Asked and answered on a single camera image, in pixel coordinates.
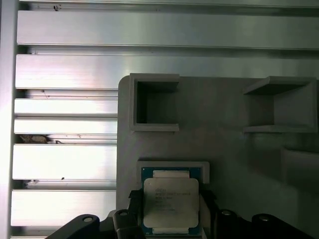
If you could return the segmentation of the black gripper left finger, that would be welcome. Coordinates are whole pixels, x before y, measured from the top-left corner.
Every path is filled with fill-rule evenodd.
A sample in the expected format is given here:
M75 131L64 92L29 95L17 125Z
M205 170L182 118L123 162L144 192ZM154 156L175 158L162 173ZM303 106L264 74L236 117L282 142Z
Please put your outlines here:
M101 221L98 216L83 214L75 217L48 239L143 239L145 234L139 219L142 213L143 191L132 190L126 209L114 210Z

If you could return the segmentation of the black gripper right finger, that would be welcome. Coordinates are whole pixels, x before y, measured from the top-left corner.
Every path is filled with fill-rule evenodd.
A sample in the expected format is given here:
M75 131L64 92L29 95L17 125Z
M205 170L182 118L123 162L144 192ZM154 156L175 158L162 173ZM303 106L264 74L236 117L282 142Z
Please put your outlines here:
M256 214L251 220L230 209L220 209L213 192L201 190L200 224L203 239L311 239L312 237L270 214Z

